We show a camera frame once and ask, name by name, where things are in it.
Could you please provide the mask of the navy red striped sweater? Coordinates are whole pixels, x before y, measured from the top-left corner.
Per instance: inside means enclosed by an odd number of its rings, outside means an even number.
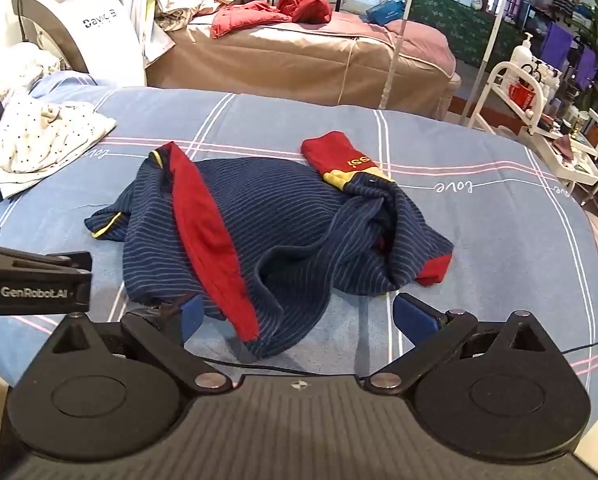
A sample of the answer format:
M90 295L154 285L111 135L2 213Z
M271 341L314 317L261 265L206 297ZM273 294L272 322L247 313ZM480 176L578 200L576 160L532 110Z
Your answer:
M301 154L195 162L164 144L86 228L122 244L133 302L225 318L258 359L303 339L334 290L444 279L453 244L344 133L305 140Z

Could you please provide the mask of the blue plaid bed sheet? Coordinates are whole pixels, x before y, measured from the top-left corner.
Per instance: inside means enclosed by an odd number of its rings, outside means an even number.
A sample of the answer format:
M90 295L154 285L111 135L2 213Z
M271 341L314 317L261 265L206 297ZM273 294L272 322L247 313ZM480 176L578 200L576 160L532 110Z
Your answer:
M532 312L564 350L598 413L598 251L591 223L538 156L514 141L399 112L317 106L246 94L113 88L69 73L34 96L84 101L116 121L96 148L0 203L0 245L93 256L90 315L116 321L132 303L122 247L95 240L85 219L111 204L148 153L173 141L194 159L300 159L301 142L331 130L403 189L454 246L443 282L408 286L439 310L483 321Z

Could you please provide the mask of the white polka dot garment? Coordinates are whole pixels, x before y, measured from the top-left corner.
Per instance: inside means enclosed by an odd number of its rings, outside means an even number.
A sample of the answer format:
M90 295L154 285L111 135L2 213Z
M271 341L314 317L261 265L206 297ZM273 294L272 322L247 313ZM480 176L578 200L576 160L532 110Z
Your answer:
M0 118L0 195L9 198L56 174L115 126L86 102L8 104Z

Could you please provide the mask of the white trolley cart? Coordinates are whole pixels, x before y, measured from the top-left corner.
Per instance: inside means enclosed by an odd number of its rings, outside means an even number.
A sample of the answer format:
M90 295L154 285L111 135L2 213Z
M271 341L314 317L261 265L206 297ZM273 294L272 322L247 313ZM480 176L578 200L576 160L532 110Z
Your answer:
M535 92L525 112L508 96L509 85L517 81L525 81ZM496 64L482 91L470 96L476 105L464 109L463 125L496 133L482 114L490 94L495 94L521 120L520 136L538 152L553 174L564 181L569 191L582 188L586 192L582 203L591 203L598 193L598 114L588 110L579 129L571 122L550 118L544 114L546 99L538 78L507 61Z

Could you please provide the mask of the red mug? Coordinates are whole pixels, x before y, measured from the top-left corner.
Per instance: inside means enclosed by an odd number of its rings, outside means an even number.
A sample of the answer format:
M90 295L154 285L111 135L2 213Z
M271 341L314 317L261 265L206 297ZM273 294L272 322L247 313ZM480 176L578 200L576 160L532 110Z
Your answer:
M508 96L520 110L528 110L535 96L534 90L525 82L512 82L508 87Z

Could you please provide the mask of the white floor lamp stand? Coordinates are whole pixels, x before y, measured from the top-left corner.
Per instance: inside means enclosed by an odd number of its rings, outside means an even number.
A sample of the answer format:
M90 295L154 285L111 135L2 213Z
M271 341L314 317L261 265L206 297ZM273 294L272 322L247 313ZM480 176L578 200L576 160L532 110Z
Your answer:
M413 0L410 20L405 26L392 20L386 24L392 34L401 34L404 40L399 54L419 62L428 70L440 70L432 74L432 98L419 94L409 96L404 105L412 110L422 106L421 114L441 120L450 110L454 93L460 87L457 73L457 57L463 55L470 63L479 65L479 73L472 83L468 101L478 99L485 69L492 64L496 35L485 38L486 26L503 26L505 0L498 0L494 15L477 12L455 0Z

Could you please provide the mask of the white beauty machine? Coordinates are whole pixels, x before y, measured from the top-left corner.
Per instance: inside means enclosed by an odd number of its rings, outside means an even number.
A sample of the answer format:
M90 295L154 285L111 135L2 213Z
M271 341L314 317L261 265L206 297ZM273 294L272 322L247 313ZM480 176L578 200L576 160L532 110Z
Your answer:
M25 34L70 68L121 87L147 84L146 68L174 47L156 0L11 0Z

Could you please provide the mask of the white lotion pump bottle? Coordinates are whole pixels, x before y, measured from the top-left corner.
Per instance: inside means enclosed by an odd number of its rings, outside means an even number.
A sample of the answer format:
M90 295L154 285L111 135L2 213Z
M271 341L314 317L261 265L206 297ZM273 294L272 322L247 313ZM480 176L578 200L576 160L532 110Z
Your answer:
M519 46L512 50L510 62L533 77L541 77L541 74L536 70L536 63L534 62L531 51L531 39L532 35L530 32L526 32L526 38L522 40Z

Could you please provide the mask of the red jacket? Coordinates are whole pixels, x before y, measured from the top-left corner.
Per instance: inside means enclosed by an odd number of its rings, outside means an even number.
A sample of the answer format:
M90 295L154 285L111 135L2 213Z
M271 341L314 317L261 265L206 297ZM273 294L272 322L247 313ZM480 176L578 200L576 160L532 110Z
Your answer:
M214 15L210 37L218 39L237 30L278 23L323 25L331 21L333 13L327 0L278 0L276 6L265 0L231 4Z

